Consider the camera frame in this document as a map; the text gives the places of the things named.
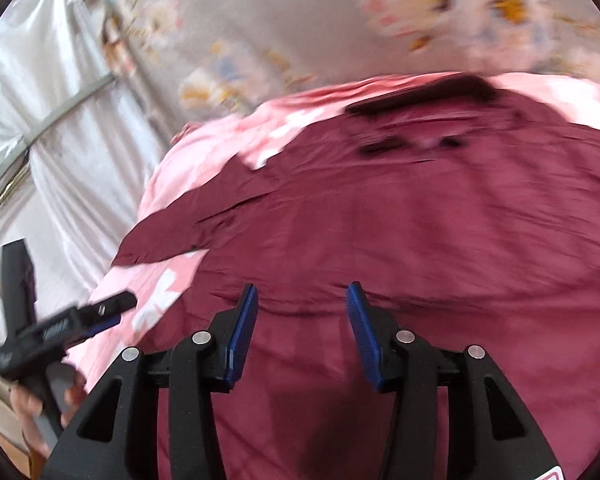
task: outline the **pink bedsheet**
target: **pink bedsheet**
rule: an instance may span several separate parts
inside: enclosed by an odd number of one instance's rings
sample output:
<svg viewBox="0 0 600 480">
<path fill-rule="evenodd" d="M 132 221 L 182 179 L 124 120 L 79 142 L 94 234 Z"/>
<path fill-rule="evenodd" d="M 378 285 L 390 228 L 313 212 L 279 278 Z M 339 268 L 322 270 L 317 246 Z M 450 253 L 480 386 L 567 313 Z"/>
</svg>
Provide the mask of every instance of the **pink bedsheet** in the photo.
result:
<svg viewBox="0 0 600 480">
<path fill-rule="evenodd" d="M 139 209 L 139 219 L 210 180 L 236 153 L 252 167 L 260 167 L 302 128 L 339 114 L 347 104 L 421 84 L 440 75 L 386 76 L 323 88 L 267 102 L 246 118 L 230 116 L 200 127 L 185 128 L 179 142 L 150 180 Z M 564 76 L 521 73 L 497 76 L 491 82 L 553 105 L 568 120 L 600 129 L 599 85 Z M 125 314 L 117 327 L 70 351 L 69 360 L 87 376 L 88 388 L 93 387 L 120 351 L 137 344 L 186 290 L 205 252 L 195 251 L 165 262 L 109 271 L 91 299 L 97 301 L 127 288 L 137 295 L 138 307 Z M 586 454 L 590 460 L 599 448 L 600 442 L 592 443 L 592 449 L 583 450 L 583 456 Z M 583 457 L 562 462 L 567 473 L 571 469 L 577 474 L 577 469 L 582 469 Z"/>
</svg>

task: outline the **wrinkled fabric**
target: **wrinkled fabric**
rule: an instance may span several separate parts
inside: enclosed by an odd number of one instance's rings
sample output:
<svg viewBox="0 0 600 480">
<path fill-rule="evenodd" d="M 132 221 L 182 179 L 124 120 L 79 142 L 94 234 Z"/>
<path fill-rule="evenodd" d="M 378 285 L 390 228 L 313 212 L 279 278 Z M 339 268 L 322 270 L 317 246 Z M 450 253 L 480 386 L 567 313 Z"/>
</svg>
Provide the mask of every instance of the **wrinkled fabric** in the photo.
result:
<svg viewBox="0 0 600 480">
<path fill-rule="evenodd" d="M 402 144 L 361 150 L 359 132 L 379 130 Z M 140 222 L 114 263 L 193 248 L 210 250 L 143 346 L 170 348 L 258 286 L 243 379 L 214 398 L 230 478 L 376 475 L 392 398 L 363 379 L 344 312 L 353 280 L 432 344 L 485 346 L 568 478 L 600 448 L 597 130 L 501 90 L 344 114 L 260 170 L 232 158 Z"/>
<path fill-rule="evenodd" d="M 202 186 L 238 154 L 250 168 L 260 168 L 305 126 L 332 118 L 365 98 L 422 85 L 444 74 L 382 76 L 275 99 L 247 117 L 188 124 L 149 180 L 138 219 L 160 211 L 184 192 Z M 600 129 L 600 85 L 564 76 L 525 73 L 490 78 L 498 88 L 514 90 L 549 104 L 569 121 Z M 93 291 L 90 302 L 131 290 L 138 306 L 119 325 L 70 349 L 69 360 L 87 377 L 88 390 L 127 346 L 134 346 L 191 283 L 206 250 L 162 262 L 113 267 Z"/>
</svg>

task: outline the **white curtain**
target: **white curtain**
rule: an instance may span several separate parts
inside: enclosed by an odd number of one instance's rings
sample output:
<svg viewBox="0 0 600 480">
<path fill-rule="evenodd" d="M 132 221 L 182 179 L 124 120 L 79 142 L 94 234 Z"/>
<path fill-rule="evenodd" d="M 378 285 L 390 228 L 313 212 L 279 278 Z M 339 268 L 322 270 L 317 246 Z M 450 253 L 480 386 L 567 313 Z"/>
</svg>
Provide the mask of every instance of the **white curtain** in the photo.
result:
<svg viewBox="0 0 600 480">
<path fill-rule="evenodd" d="M 108 73 L 82 12 L 70 0 L 14 0 L 0 18 L 0 172 L 30 145 L 30 177 L 0 208 L 0 246 L 27 239 L 39 316 L 88 298 L 167 148 L 124 82 L 32 143 L 50 114 Z M 4 335 L 0 304 L 0 342 Z"/>
</svg>

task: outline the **shirt sleeve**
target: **shirt sleeve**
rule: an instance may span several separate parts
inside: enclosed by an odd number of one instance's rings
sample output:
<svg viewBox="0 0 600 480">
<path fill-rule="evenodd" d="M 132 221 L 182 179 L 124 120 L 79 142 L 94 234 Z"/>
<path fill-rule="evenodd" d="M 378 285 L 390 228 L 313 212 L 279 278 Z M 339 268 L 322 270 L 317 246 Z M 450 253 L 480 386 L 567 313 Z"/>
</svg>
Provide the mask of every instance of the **shirt sleeve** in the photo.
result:
<svg viewBox="0 0 600 480">
<path fill-rule="evenodd" d="M 277 172 L 247 168 L 237 155 L 203 186 L 138 223 L 122 240 L 114 266 L 148 264 L 211 247 L 240 206 L 274 191 Z"/>
</svg>

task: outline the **black handle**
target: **black handle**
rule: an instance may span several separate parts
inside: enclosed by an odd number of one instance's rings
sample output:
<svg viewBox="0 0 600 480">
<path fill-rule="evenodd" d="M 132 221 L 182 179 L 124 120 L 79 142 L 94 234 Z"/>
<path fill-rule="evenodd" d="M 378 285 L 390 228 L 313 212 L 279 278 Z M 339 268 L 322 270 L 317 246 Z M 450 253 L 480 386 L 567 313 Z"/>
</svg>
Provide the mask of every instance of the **black handle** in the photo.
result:
<svg viewBox="0 0 600 480">
<path fill-rule="evenodd" d="M 438 350 L 417 335 L 411 343 L 395 339 L 394 348 L 404 370 L 379 478 L 431 479 L 438 436 Z"/>
<path fill-rule="evenodd" d="M 347 114 L 375 115 L 405 106 L 438 99 L 472 97 L 477 102 L 494 100 L 498 91 L 485 79 L 473 74 L 452 74 L 421 86 L 414 86 L 370 97 L 347 105 Z"/>
<path fill-rule="evenodd" d="M 2 246 L 2 303 L 7 338 L 36 323 L 33 263 L 24 240 Z"/>
<path fill-rule="evenodd" d="M 51 384 L 46 375 L 40 373 L 28 375 L 21 378 L 20 384 L 37 398 L 42 400 L 42 416 L 48 419 L 48 423 L 57 439 L 64 429 L 60 422 L 62 411 L 60 410 L 60 406 L 58 406 L 58 402 L 56 401 L 56 397 L 54 396 Z M 45 439 L 46 443 L 49 444 L 48 436 L 43 434 L 42 437 Z"/>
</svg>

